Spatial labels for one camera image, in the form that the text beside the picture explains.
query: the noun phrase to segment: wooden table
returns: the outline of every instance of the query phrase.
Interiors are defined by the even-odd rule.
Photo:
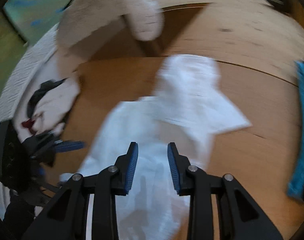
[[[161,4],[167,7],[165,28],[155,44],[162,56],[214,57],[222,92],[253,124],[216,136],[207,171],[219,176],[232,173],[289,239],[304,221],[304,204],[285,193],[301,135],[294,60],[304,58],[304,30],[263,0],[164,0]],[[54,168],[47,170],[50,182],[57,182],[63,172],[77,171],[105,116],[119,101],[150,95],[163,58],[144,57],[143,47],[125,28],[92,61],[80,65],[82,93],[63,139],[84,140],[88,147],[57,155]],[[186,228],[187,218],[173,239],[186,239]]]

